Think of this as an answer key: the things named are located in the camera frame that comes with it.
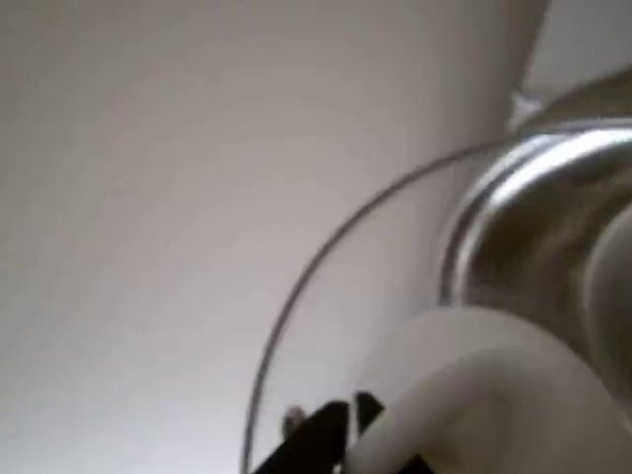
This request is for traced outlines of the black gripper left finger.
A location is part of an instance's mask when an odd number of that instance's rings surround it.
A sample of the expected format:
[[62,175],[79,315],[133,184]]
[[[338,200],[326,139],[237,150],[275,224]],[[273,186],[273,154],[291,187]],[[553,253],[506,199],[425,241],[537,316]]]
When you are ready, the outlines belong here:
[[348,425],[349,403],[326,403],[308,417],[255,472],[332,473],[346,453]]

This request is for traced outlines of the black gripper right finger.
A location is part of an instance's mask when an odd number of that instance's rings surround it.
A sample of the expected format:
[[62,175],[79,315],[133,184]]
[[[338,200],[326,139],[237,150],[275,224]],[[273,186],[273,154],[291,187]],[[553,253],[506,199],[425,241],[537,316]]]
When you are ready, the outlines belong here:
[[356,432],[362,435],[384,410],[383,404],[372,394],[360,391],[355,394]]

